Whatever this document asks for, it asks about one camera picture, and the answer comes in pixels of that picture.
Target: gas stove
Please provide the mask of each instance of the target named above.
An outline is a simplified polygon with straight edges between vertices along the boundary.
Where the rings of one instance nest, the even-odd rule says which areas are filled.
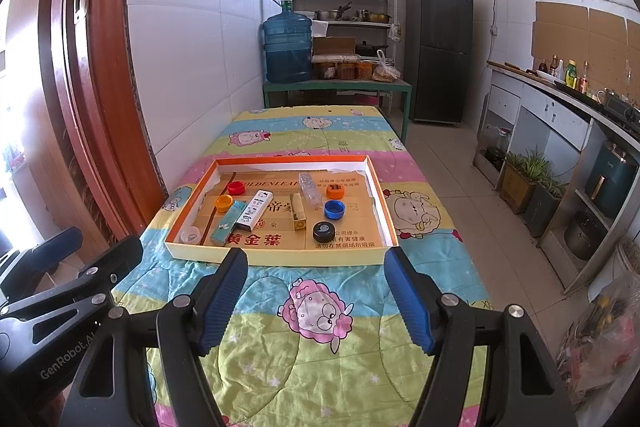
[[[640,110],[607,90],[604,114],[636,139],[640,139]]]

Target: green table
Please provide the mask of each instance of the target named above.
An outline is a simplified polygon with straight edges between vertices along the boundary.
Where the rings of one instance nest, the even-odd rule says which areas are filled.
[[[409,107],[411,103],[411,84],[407,84],[404,80],[396,80],[395,82],[377,82],[375,80],[308,80],[306,82],[295,82],[293,84],[272,84],[265,82],[262,84],[262,93],[264,95],[264,107],[270,108],[269,93],[275,91],[297,91],[309,89],[335,89],[338,91],[389,91],[404,92],[404,113],[402,115],[402,132],[400,139],[402,143],[406,140],[406,130],[409,126]]]

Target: potted plant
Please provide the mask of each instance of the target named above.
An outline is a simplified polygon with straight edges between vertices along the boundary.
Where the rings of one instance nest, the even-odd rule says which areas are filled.
[[[524,215],[524,223],[531,237],[540,237],[545,232],[564,196],[565,188],[566,185],[560,184],[550,172],[536,183]]]
[[[506,158],[500,197],[507,202],[514,214],[526,210],[529,200],[540,181],[549,170],[549,161],[534,150],[526,156],[509,153]]]

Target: black bottle cap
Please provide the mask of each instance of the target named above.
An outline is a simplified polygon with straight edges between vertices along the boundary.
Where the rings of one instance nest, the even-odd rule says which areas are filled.
[[[328,243],[334,240],[335,227],[328,221],[320,221],[314,225],[314,239],[318,243]]]

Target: metal screw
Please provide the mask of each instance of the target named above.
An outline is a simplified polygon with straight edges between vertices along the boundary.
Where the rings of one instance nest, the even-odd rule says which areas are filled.
[[[457,306],[460,302],[457,295],[453,295],[453,293],[445,293],[442,296],[442,304],[445,306]]]
[[[188,295],[178,295],[174,299],[174,306],[176,308],[186,308],[191,303],[191,297]]]
[[[118,306],[116,308],[111,308],[109,310],[109,318],[110,319],[119,319],[122,317],[124,313],[124,308],[122,306]]]
[[[104,293],[98,293],[91,297],[91,304],[102,304],[107,296]]]
[[[512,304],[511,306],[509,306],[508,312],[511,315],[511,317],[516,317],[517,319],[519,319],[524,315],[524,310],[522,309],[521,306],[518,306],[517,304]]]

